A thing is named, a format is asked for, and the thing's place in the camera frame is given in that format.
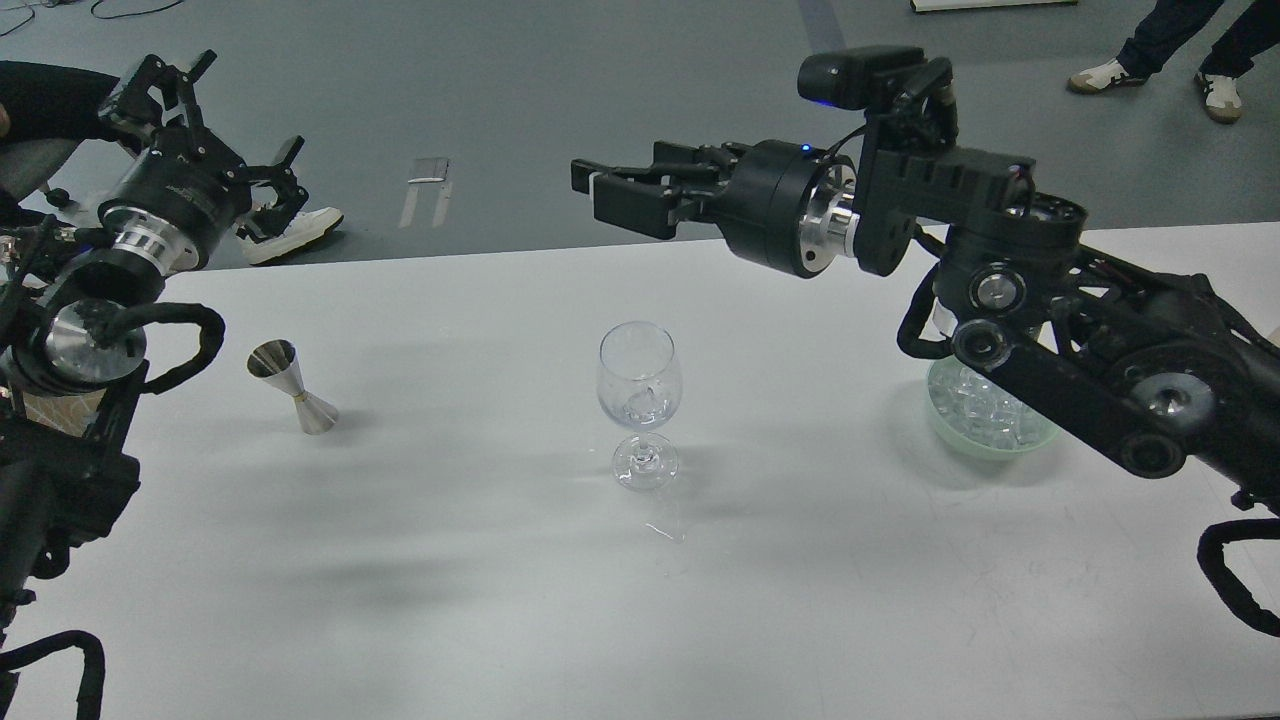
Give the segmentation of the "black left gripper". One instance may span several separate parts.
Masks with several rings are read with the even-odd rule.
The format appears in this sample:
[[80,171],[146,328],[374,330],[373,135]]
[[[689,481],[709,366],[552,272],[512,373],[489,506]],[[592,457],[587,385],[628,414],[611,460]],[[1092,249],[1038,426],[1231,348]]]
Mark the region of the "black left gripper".
[[248,210],[248,187],[270,190],[274,200],[239,219],[242,240],[283,234],[308,199],[292,167],[302,136],[285,140],[271,163],[246,165],[206,127],[195,85],[216,59],[206,50],[180,69],[148,54],[100,102],[100,120],[146,149],[99,204],[100,223],[116,236],[115,249],[160,273],[204,268]]

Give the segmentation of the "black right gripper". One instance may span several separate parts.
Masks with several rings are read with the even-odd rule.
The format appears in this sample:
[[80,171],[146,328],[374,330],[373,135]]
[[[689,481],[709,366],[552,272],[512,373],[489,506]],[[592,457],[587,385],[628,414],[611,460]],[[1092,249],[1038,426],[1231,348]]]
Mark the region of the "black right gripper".
[[655,141],[652,151],[646,167],[573,159],[571,188],[590,193],[596,220],[654,240],[672,240],[700,217],[736,256],[803,279],[852,256],[859,215],[849,158],[778,140],[748,151],[737,142]]

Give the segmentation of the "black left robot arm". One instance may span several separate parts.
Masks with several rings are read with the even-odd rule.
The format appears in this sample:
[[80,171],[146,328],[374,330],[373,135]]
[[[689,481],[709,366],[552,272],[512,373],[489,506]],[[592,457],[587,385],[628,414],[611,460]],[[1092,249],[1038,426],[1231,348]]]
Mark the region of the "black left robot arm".
[[[182,68],[147,55],[119,78],[3,64],[4,628],[140,488],[124,450],[140,400],[221,347],[221,316],[161,301],[166,281],[206,266],[229,234],[279,237],[307,201],[292,168],[302,138],[253,165],[205,122],[195,87],[215,58]],[[88,138],[132,156],[99,223],[19,219],[18,202]]]

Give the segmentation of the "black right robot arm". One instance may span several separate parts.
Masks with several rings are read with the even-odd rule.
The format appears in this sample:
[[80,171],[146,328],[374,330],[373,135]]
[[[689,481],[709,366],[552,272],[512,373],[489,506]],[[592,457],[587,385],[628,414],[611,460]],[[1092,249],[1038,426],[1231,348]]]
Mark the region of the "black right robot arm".
[[751,263],[813,278],[833,258],[887,275],[910,243],[933,266],[897,333],[955,359],[1124,470],[1197,457],[1266,519],[1207,528],[1197,561],[1251,629],[1277,634],[1226,548],[1277,538],[1277,346],[1202,274],[1152,272],[1080,241],[1085,210],[1036,188],[1025,158],[959,149],[931,122],[870,117],[861,159],[838,147],[658,142],[648,167],[576,159],[598,220],[658,240],[716,225]]

